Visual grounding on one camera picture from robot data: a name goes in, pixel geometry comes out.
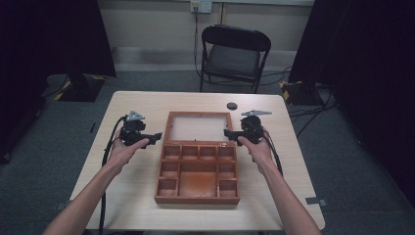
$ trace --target black puck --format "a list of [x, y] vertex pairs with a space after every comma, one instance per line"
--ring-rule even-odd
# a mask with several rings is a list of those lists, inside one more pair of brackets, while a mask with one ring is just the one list
[[236, 109], [238, 109], [238, 105], [237, 105], [237, 104], [235, 104], [235, 103], [233, 103], [233, 102], [228, 103], [228, 104], [226, 105], [226, 107], [227, 107], [229, 110], [236, 110]]

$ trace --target black controller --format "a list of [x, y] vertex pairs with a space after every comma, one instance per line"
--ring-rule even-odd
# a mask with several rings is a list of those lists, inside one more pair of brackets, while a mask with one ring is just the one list
[[142, 134], [140, 131], [146, 128], [146, 124], [141, 119], [144, 119], [144, 117], [131, 111], [124, 121], [119, 138], [124, 141], [126, 146], [133, 145], [145, 138], [150, 140], [147, 145], [155, 145], [156, 141], [161, 139], [162, 133], [156, 133], [154, 135]]
[[242, 113], [244, 117], [241, 119], [241, 128], [242, 131], [231, 131], [228, 129], [224, 129], [223, 133], [229, 140], [234, 140], [237, 142], [238, 146], [242, 146], [242, 144], [238, 141], [239, 136], [244, 136], [248, 140], [250, 140], [253, 144], [259, 143], [259, 138], [263, 136], [263, 129], [260, 122], [260, 119], [257, 115], [269, 115], [269, 112], [263, 111], [250, 111], [246, 113]]

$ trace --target wooden box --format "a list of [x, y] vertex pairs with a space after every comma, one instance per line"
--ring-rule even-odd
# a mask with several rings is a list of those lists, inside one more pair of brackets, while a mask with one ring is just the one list
[[155, 200], [158, 204], [239, 203], [236, 145], [229, 113], [170, 112]]

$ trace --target table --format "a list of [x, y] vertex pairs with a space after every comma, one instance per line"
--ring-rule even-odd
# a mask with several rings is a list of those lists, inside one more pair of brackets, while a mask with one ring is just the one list
[[[236, 111], [226, 108], [229, 102]], [[275, 144], [284, 177], [309, 211], [318, 227], [325, 221], [318, 204], [308, 205], [305, 198], [315, 197], [300, 146], [293, 130], [284, 100], [278, 95], [141, 92], [118, 91], [114, 94], [76, 185], [73, 199], [101, 167], [107, 142], [116, 121], [131, 110], [146, 117], [142, 133], [164, 132], [170, 111], [229, 112], [234, 130], [240, 130], [242, 112], [261, 110], [272, 115], [261, 116]], [[237, 148], [240, 197], [237, 206], [156, 204], [156, 180], [162, 140], [138, 150], [107, 190], [106, 229], [165, 231], [267, 231], [282, 230], [271, 194], [263, 176], [245, 147]], [[99, 226], [100, 207], [95, 209], [88, 229]]]

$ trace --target wall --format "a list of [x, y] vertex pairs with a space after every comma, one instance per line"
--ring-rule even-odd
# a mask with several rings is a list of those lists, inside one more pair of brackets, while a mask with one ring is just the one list
[[[147, 54], [193, 55], [195, 16], [189, 1], [100, 1], [101, 13], [113, 48], [139, 48]], [[199, 38], [211, 24], [248, 27], [267, 34], [272, 42], [269, 60], [292, 62], [299, 48], [311, 6], [212, 3], [211, 14], [199, 14]]]

